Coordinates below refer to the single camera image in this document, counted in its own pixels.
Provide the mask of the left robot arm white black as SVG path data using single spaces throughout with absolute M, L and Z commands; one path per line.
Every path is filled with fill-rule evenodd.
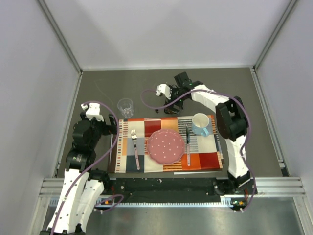
M 110 191 L 107 172 L 94 169 L 99 163 L 95 148 L 102 136 L 118 135 L 118 119 L 110 114 L 110 124 L 102 116 L 80 113 L 75 123 L 72 146 L 66 157 L 64 181 L 54 215 L 42 235 L 84 235 L 87 223 L 100 194 Z

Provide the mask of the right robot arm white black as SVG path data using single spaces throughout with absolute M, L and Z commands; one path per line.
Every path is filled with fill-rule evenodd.
M 242 100 L 208 88 L 200 81 L 193 82 L 186 72 L 174 77 L 176 84 L 158 85 L 156 94 L 165 95 L 165 112 L 178 114 L 186 99 L 198 102 L 215 113 L 216 127 L 225 139 L 229 157 L 228 188 L 232 193 L 241 193 L 250 181 L 246 165 L 246 144 L 250 132 L 250 120 Z

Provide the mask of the black earbud charging case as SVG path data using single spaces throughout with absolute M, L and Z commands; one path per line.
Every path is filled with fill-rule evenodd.
M 173 115 L 176 115 L 176 114 L 177 114 L 177 112 L 172 111 L 172 110 L 164 110 L 164 112 L 165 112 L 166 114 L 173 114 Z

